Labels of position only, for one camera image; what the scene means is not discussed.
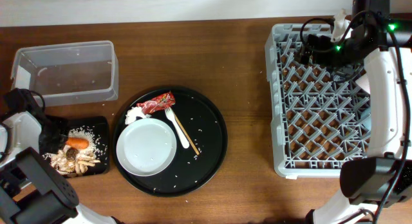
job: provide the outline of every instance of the white fork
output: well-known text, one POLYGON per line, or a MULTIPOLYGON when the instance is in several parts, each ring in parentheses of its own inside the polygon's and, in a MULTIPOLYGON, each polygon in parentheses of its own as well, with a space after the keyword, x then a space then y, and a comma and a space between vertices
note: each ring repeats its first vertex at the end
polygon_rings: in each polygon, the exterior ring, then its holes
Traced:
POLYGON ((172 123, 174 125, 174 128, 178 132, 178 136, 179 136, 180 142, 182 143, 183 147, 188 148, 189 147, 189 141, 187 141, 185 134, 183 134, 182 129, 180 129, 179 124, 176 122, 176 119, 174 117, 174 112, 173 112, 172 108, 170 108, 170 107, 166 108, 165 113, 166 113, 167 119, 172 121, 172 123))

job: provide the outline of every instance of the round tray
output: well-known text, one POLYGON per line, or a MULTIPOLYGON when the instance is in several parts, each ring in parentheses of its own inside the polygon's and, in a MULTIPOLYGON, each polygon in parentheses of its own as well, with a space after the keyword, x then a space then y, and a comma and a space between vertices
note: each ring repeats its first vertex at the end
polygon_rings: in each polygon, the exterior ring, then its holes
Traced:
POLYGON ((135 188, 154 196, 172 197, 195 191, 206 184, 219 169, 227 150, 227 130, 218 108, 206 97, 191 89, 168 87, 154 90, 130 104, 117 122, 113 136, 113 159, 122 176, 135 188), (184 149, 165 111, 154 112, 151 118, 164 121, 171 127, 177 139, 176 155, 171 164, 153 176, 135 176, 119 164, 116 147, 121 132, 126 128, 126 113, 137 103, 145 102, 171 91, 176 99, 172 106, 174 113, 185 128, 191 140, 201 151, 196 153, 190 146, 184 149))

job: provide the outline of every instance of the wire grid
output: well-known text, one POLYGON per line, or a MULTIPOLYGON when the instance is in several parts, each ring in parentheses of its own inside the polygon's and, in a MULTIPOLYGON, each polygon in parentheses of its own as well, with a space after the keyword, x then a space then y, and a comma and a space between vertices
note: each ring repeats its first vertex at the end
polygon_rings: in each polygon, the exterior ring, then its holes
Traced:
POLYGON ((332 82, 326 68, 294 60, 301 42, 277 42, 277 68, 285 130, 285 168, 340 169, 348 160, 364 158, 370 131, 362 112, 369 95, 354 81, 332 82))

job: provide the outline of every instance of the dish rack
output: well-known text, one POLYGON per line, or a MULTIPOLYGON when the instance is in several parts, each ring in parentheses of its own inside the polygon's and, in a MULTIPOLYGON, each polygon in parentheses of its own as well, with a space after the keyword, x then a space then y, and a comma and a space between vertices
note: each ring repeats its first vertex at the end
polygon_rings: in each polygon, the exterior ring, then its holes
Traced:
MULTIPOLYGON (((275 171, 289 179, 339 177, 344 162, 366 156, 369 95, 354 81, 333 82, 312 60, 296 62, 301 27, 277 24, 265 44, 275 171)), ((308 24, 303 33, 332 36, 328 24, 308 24)))

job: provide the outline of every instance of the white wall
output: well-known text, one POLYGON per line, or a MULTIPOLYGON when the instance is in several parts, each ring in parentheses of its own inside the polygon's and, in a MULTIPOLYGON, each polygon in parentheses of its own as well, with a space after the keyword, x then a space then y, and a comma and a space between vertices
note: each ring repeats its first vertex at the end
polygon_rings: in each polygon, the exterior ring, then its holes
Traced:
MULTIPOLYGON (((0 0, 0 26, 192 21, 351 13, 352 0, 0 0)), ((412 12, 412 0, 391 11, 412 12)))

